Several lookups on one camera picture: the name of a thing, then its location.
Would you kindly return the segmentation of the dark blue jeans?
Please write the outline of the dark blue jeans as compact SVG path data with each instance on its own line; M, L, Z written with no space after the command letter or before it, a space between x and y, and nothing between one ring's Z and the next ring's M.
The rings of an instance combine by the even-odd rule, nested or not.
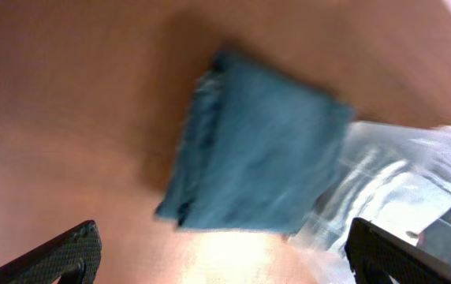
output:
M218 53L155 214L187 230L298 232L336 179L354 114L245 54Z

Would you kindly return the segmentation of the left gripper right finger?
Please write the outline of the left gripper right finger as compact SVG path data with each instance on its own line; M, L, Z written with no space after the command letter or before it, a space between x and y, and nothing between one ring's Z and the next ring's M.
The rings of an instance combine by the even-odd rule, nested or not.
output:
M451 284L451 266L362 218L345 244L357 284Z

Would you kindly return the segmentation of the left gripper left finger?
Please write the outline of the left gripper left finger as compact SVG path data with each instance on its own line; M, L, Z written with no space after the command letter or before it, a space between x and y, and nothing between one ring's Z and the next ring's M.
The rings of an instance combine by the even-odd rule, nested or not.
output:
M95 221L88 220L0 267L0 284L93 284L102 258Z

